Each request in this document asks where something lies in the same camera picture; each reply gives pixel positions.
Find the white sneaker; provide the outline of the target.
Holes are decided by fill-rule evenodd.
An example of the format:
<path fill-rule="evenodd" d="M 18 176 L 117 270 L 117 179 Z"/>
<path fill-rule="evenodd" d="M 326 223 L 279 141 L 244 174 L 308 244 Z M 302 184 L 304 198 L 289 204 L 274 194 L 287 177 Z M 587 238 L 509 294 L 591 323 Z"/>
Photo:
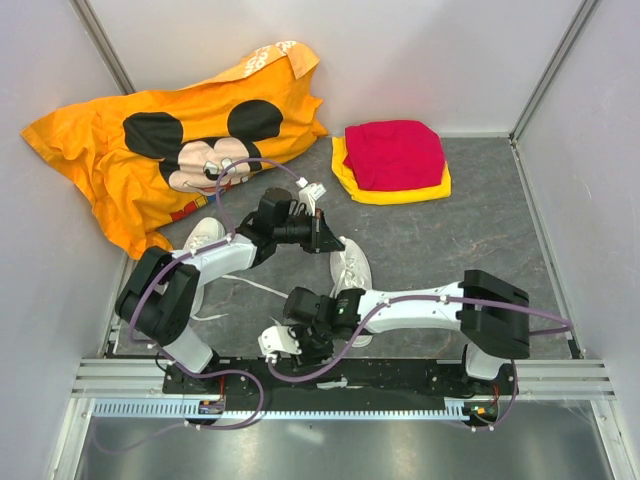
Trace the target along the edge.
<path fill-rule="evenodd" d="M 341 297 L 347 290 L 372 290 L 372 272 L 364 251 L 355 241 L 344 236 L 339 240 L 343 243 L 342 251 L 330 254 L 330 273 L 334 282 L 331 297 L 338 299 L 338 307 L 343 311 L 348 306 L 348 298 Z"/>
<path fill-rule="evenodd" d="M 225 236 L 226 236 L 226 230 L 223 224 L 213 217 L 206 217 L 200 220 L 198 224 L 194 227 L 194 229 L 191 231 L 191 233 L 187 237 L 187 240 L 184 243 L 183 248 L 185 250 L 197 250 L 201 247 L 212 244 L 215 241 L 221 240 Z M 287 295 L 285 293 L 249 279 L 241 278 L 234 275 L 223 275 L 222 278 L 225 280 L 240 281 L 254 288 L 274 294 L 278 297 L 287 298 Z M 196 293 L 192 302 L 190 318 L 198 322 L 207 322 L 207 321 L 213 321 L 213 320 L 217 320 L 224 317 L 224 314 L 215 314 L 210 316 L 199 315 L 199 312 L 204 302 L 204 294 L 205 294 L 204 286 L 199 286 L 198 289 L 196 290 Z"/>

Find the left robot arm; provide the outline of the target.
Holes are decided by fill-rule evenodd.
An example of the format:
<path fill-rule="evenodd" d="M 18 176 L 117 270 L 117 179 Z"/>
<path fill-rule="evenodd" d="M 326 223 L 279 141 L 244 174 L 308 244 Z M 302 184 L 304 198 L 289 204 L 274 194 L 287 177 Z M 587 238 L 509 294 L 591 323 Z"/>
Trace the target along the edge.
<path fill-rule="evenodd" d="M 185 382 L 196 392 L 211 392 L 220 371 L 217 355 L 189 325 L 196 291 L 262 264 L 280 244 L 311 254 L 343 251 L 316 207 L 325 192 L 320 183 L 307 185 L 298 194 L 301 209 L 293 211 L 290 192 L 269 188 L 233 234 L 195 249 L 147 249 L 116 300 L 115 314 L 186 368 Z"/>

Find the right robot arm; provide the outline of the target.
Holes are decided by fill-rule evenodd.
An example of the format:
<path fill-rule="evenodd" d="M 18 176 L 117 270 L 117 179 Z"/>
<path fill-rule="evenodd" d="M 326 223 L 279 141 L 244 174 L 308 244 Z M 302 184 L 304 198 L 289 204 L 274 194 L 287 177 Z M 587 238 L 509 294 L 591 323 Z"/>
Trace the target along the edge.
<path fill-rule="evenodd" d="M 463 280 L 425 290 L 385 292 L 341 286 L 328 296 L 297 287 L 283 309 L 291 326 L 278 327 L 273 352 L 300 365 L 318 365 L 333 355 L 334 342 L 351 346 L 374 335 L 402 329 L 462 333 L 467 339 L 458 381 L 477 394 L 489 387 L 501 366 L 530 357 L 529 295 L 482 270 Z"/>

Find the white tape piece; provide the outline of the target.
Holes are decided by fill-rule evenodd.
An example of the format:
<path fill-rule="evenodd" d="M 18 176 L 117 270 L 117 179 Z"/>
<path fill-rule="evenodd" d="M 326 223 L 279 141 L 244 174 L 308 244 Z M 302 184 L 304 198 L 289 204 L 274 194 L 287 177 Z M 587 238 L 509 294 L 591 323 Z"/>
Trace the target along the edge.
<path fill-rule="evenodd" d="M 323 391 L 330 390 L 358 390 L 362 388 L 362 385 L 354 384 L 350 382 L 347 378 L 342 377 L 339 380 L 332 380 L 326 382 L 318 382 L 316 384 L 316 388 Z"/>

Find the yellow folded cloth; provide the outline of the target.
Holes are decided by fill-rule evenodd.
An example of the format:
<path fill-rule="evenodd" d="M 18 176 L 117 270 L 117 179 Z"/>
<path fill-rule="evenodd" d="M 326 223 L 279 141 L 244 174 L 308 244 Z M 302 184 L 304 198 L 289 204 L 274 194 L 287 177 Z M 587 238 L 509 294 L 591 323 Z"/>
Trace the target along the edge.
<path fill-rule="evenodd" d="M 444 164 L 441 183 L 436 186 L 401 191 L 362 190 L 344 161 L 347 158 L 347 146 L 344 137 L 332 138 L 331 170 L 350 198 L 358 203 L 386 206 L 419 203 L 447 198 L 452 193 L 452 179 L 448 163 Z"/>

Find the red folded cloth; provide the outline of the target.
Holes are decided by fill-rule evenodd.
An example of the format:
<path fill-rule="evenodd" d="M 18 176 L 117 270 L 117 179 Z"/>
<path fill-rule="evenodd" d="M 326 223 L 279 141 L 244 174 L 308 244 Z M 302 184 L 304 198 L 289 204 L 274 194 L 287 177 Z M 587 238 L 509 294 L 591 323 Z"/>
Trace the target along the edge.
<path fill-rule="evenodd" d="M 349 126 L 345 141 L 345 164 L 362 190 L 418 190 L 442 181 L 446 158 L 440 137 L 419 121 Z"/>

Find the orange Mickey Mouse bag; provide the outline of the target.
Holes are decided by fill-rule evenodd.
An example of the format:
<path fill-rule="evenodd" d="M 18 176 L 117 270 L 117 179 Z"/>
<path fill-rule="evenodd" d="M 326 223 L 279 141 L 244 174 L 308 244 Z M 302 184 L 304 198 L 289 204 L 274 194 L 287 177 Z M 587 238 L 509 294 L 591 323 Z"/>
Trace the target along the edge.
<path fill-rule="evenodd" d="M 22 137 L 88 200 L 105 237 L 137 259 L 168 248 L 160 228 L 326 135 L 306 45 L 259 48 L 177 90 L 146 90 L 55 110 Z"/>

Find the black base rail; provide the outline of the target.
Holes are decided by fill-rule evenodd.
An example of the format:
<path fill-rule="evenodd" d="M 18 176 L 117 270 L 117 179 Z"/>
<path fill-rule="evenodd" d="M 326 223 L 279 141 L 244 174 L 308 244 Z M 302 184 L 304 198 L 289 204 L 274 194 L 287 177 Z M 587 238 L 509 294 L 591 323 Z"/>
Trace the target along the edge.
<path fill-rule="evenodd" d="M 289 383 L 275 378 L 262 358 L 225 357 L 215 371 L 239 370 L 239 375 L 222 378 L 195 379 L 175 366 L 165 373 L 162 392 L 165 394 L 213 395 L 221 393 L 226 405 L 255 409 L 259 390 L 247 377 L 254 375 L 265 391 L 267 409 L 355 410 L 436 408 L 444 400 L 479 399 L 481 396 L 501 398 L 513 391 L 513 368 L 503 365 L 494 380 L 473 379 L 465 373 L 460 361 L 440 363 L 427 359 L 343 359 L 330 372 L 304 383 Z M 323 391 L 318 382 L 342 377 L 362 385 L 358 390 Z"/>

